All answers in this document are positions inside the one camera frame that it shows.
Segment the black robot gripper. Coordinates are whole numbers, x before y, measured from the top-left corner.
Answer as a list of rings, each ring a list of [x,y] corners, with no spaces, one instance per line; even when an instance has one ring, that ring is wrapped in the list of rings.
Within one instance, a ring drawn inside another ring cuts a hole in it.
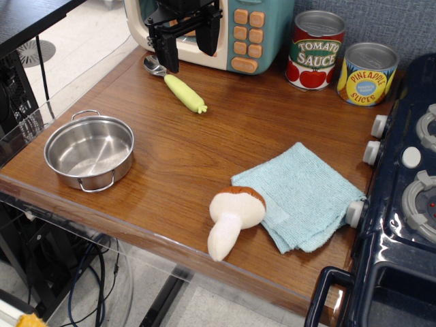
[[[173,73],[179,72],[176,38],[194,32],[198,48],[213,56],[217,50],[222,9],[218,1],[158,1],[145,20],[146,38],[156,50],[159,62]]]

